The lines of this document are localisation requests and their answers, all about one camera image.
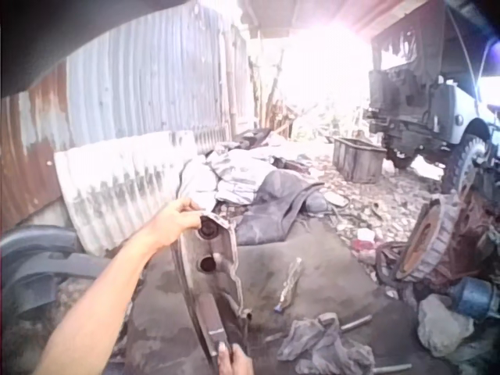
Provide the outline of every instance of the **metal rod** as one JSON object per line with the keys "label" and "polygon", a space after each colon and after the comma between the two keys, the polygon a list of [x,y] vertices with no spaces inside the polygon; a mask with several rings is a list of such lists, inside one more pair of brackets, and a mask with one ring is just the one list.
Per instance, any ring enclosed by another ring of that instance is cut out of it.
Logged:
{"label": "metal rod", "polygon": [[411,363],[405,363],[404,365],[397,366],[385,366],[385,367],[375,367],[373,369],[373,374],[376,373],[398,373],[399,371],[410,370],[413,367]]}
{"label": "metal rod", "polygon": [[367,324],[368,322],[371,322],[372,319],[373,319],[373,315],[368,315],[368,316],[365,316],[364,318],[355,320],[354,322],[347,323],[347,324],[341,326],[341,332],[346,332],[348,330],[354,330],[355,328],[360,327],[363,324]]}

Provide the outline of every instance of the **blue metal part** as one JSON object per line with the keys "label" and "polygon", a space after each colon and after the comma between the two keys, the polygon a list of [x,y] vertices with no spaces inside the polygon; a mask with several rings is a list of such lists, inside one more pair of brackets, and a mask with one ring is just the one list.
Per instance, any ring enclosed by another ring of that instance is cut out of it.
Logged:
{"label": "blue metal part", "polygon": [[475,320],[498,315],[498,301],[500,294],[492,284],[487,281],[464,277],[457,285],[448,291],[453,299],[453,309],[462,315],[470,316]]}

